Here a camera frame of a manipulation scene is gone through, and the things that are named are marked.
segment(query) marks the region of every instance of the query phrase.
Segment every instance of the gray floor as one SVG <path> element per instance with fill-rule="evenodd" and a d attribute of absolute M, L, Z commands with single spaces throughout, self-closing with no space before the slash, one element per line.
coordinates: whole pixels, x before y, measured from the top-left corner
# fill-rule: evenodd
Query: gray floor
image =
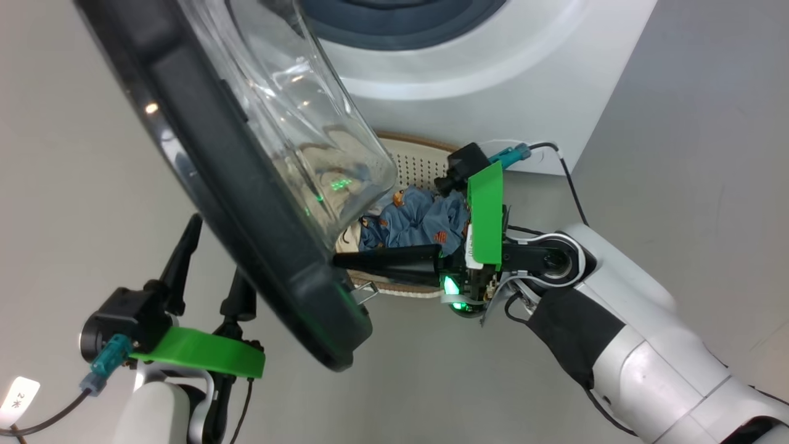
<path fill-rule="evenodd" d="M 738 376 L 782 397 L 787 40 L 784 0 L 660 0 L 575 171 L 592 226 Z M 86 316 L 155 275 L 193 209 L 67 1 L 0 3 L 0 63 L 0 385 L 43 383 L 29 424 L 76 395 Z M 508 175 L 506 199 L 534 228 L 576 221 L 559 178 Z M 193 267 L 183 323 L 210 329 L 233 266 L 207 234 Z M 376 333 L 343 374 L 260 310 L 247 332 L 269 362 L 241 442 L 636 442 L 501 314 L 480 330 L 430 302 L 369 307 Z M 29 442 L 107 442 L 131 382 L 119 371 Z"/>

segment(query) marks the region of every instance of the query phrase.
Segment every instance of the white label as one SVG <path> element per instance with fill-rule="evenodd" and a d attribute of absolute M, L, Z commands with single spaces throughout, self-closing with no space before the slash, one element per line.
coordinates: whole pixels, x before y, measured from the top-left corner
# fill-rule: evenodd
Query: white label
<path fill-rule="evenodd" d="M 471 242 L 471 224 L 466 232 L 466 268 L 482 269 L 482 264 L 474 260 L 474 245 Z"/>
<path fill-rule="evenodd" d="M 40 387 L 38 382 L 22 376 L 13 380 L 11 390 L 0 407 L 0 428 L 11 427 L 24 415 Z"/>

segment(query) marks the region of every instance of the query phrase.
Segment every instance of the beige perforated basket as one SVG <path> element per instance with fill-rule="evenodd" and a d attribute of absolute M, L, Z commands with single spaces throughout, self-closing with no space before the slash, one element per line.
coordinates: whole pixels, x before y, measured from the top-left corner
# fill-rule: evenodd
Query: beige perforated basket
<path fill-rule="evenodd" d="M 378 131 L 378 138 L 397 164 L 398 186 L 393 192 L 415 185 L 426 190 L 436 190 L 433 179 L 447 173 L 447 156 L 458 147 L 407 134 Z M 336 250 L 341 253 L 359 251 L 361 228 L 356 223 L 348 228 L 337 241 Z M 350 271 L 351 280 L 357 287 L 374 282 L 381 293 L 412 298 L 435 298 L 443 294 L 441 288 L 415 287 L 394 284 L 386 278 Z"/>

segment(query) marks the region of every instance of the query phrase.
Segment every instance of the blue garment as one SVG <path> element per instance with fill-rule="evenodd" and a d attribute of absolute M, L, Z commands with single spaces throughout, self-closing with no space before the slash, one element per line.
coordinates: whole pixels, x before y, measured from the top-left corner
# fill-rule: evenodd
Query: blue garment
<path fill-rule="evenodd" d="M 361 218 L 359 251 L 438 243 L 449 255 L 463 244 L 469 210 L 459 192 L 434 198 L 412 185 L 394 199 L 402 204 L 390 203 L 379 216 Z"/>

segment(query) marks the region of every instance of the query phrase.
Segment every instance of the green plastic part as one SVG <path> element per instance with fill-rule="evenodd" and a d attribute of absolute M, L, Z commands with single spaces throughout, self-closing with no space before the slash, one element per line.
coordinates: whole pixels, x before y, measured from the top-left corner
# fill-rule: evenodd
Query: green plastic part
<path fill-rule="evenodd" d="M 255 379 L 263 376 L 266 363 L 266 355 L 251 345 L 182 327 L 170 327 L 153 352 L 131 357 Z"/>
<path fill-rule="evenodd" d="M 501 268 L 502 205 L 504 203 L 504 173 L 501 162 L 469 178 L 469 207 L 471 208 L 472 256 L 481 264 Z"/>

